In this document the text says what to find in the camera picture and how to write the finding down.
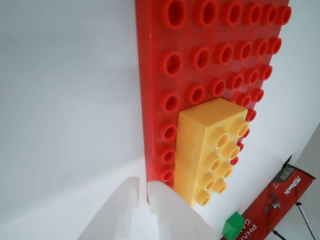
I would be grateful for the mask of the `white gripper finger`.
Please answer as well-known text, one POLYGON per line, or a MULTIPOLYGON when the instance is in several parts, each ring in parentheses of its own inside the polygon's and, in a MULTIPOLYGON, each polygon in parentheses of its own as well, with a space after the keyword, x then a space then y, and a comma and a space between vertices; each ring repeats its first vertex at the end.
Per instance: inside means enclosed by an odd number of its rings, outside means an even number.
POLYGON ((216 240, 215 231, 175 191, 160 181, 147 183, 148 203, 161 240, 216 240))
POLYGON ((133 209, 139 205, 140 179, 125 179, 109 196, 80 240, 122 240, 130 235, 133 209))

